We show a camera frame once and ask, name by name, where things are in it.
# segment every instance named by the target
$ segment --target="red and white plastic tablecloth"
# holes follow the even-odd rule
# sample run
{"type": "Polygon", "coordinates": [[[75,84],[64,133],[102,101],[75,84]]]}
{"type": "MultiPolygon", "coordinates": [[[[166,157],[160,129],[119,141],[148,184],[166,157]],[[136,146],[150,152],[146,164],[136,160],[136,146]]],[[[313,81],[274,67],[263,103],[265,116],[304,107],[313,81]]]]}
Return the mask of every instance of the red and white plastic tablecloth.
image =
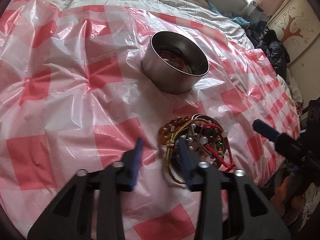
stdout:
{"type": "Polygon", "coordinates": [[[101,170],[142,137],[135,191],[122,195],[126,239],[193,239],[199,193],[164,173],[158,129],[196,113],[215,118],[229,133],[236,167],[259,185],[283,158],[252,122],[299,132],[264,53],[200,23],[119,6],[60,11],[45,0],[12,0],[0,43],[0,200],[25,236],[78,169],[101,170]],[[141,71],[151,35],[164,30],[194,41],[210,63],[182,95],[159,91],[141,71]]]}

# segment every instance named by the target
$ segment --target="screw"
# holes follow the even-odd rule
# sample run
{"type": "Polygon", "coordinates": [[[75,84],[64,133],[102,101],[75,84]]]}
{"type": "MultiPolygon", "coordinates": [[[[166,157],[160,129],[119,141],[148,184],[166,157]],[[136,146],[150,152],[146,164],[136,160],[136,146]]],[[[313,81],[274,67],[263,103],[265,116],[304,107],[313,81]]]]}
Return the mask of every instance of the screw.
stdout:
{"type": "Polygon", "coordinates": [[[124,166],[124,163],[122,161],[116,161],[112,163],[112,166],[114,166],[115,168],[121,168],[124,166]]]}
{"type": "Polygon", "coordinates": [[[88,172],[86,170],[81,169],[81,170],[77,170],[76,174],[79,177],[84,177],[84,176],[87,176],[88,172]]]}
{"type": "Polygon", "coordinates": [[[198,163],[198,166],[200,168],[209,168],[210,167],[210,164],[208,162],[199,162],[198,163]]]}
{"type": "Polygon", "coordinates": [[[235,170],[234,175],[237,177],[243,177],[245,175],[243,170],[235,170]]]}

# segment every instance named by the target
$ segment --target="red braided cord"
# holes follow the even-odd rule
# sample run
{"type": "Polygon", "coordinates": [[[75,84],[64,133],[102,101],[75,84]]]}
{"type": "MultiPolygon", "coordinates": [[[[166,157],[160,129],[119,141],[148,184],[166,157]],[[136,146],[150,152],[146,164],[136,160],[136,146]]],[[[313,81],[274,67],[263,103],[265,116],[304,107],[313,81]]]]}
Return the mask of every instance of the red braided cord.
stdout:
{"type": "MultiPolygon", "coordinates": [[[[216,124],[213,124],[213,123],[207,123],[205,124],[202,129],[206,128],[206,127],[214,127],[216,129],[218,129],[220,132],[223,132],[223,129],[216,125],[216,124]]],[[[214,149],[209,145],[209,144],[205,144],[204,147],[211,151],[213,153],[213,155],[219,160],[219,162],[225,166],[227,168],[226,171],[231,171],[234,167],[235,167],[235,164],[233,163],[233,158],[232,158],[232,154],[231,154],[231,149],[230,149],[230,145],[229,145],[229,141],[228,141],[228,138],[226,138],[226,141],[227,141],[227,150],[228,150],[228,153],[229,153],[229,159],[230,159],[230,167],[228,166],[228,164],[222,159],[222,157],[220,155],[218,155],[217,152],[214,151],[214,149]]]]}

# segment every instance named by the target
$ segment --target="bed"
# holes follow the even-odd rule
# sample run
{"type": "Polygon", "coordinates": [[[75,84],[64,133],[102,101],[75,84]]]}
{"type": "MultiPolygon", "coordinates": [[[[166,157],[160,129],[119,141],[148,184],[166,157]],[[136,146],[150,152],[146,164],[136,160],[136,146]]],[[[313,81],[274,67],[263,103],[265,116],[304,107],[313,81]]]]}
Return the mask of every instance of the bed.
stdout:
{"type": "Polygon", "coordinates": [[[122,199],[126,239],[193,239],[199,194],[171,181],[157,141],[177,117],[215,118],[236,168],[257,185],[275,173],[283,158],[252,122],[296,138],[299,120],[263,52],[208,8],[204,0],[11,1],[0,19],[0,202],[24,236],[78,169],[103,169],[141,137],[138,183],[122,199]],[[209,61],[182,95],[160,92],[141,71],[151,35],[164,30],[191,39],[209,61]]]}

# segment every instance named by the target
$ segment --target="white bead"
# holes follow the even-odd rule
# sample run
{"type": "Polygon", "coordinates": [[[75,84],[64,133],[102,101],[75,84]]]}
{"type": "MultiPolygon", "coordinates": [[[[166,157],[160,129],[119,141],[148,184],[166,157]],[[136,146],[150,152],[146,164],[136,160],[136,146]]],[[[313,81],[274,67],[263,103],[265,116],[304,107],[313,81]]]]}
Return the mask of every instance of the white bead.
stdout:
{"type": "Polygon", "coordinates": [[[203,145],[203,144],[208,143],[208,138],[206,136],[201,136],[199,141],[203,145]]]}
{"type": "Polygon", "coordinates": [[[221,133],[222,137],[225,138],[228,136],[228,132],[226,130],[224,130],[222,133],[221,133]]]}

